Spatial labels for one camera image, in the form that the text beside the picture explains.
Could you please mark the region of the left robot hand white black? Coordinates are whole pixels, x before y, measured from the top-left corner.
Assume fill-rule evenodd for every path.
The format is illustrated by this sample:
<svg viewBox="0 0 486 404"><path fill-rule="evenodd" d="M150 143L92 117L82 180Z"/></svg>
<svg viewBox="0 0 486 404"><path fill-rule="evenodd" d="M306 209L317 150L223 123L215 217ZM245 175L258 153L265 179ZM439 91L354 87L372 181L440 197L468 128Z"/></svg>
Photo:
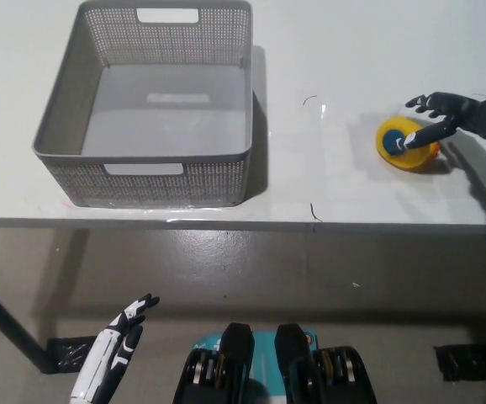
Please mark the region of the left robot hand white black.
<svg viewBox="0 0 486 404"><path fill-rule="evenodd" d="M97 335L71 391L71 403L111 401L140 341L145 312L159 301L150 293L140 297Z"/></svg>

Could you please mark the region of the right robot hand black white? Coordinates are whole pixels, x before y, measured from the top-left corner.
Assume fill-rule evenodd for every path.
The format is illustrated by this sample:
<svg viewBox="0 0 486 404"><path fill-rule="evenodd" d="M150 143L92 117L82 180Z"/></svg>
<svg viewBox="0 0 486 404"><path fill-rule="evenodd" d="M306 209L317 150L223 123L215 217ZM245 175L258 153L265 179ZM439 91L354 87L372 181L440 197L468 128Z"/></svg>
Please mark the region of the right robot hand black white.
<svg viewBox="0 0 486 404"><path fill-rule="evenodd" d="M402 141L397 141L397 146L402 151L420 149L454 135L459 127L474 117L481 103L473 98L443 92L412 98L405 104L406 108L414 108L418 114L429 112L430 118L442 117L442 120L410 133Z"/></svg>

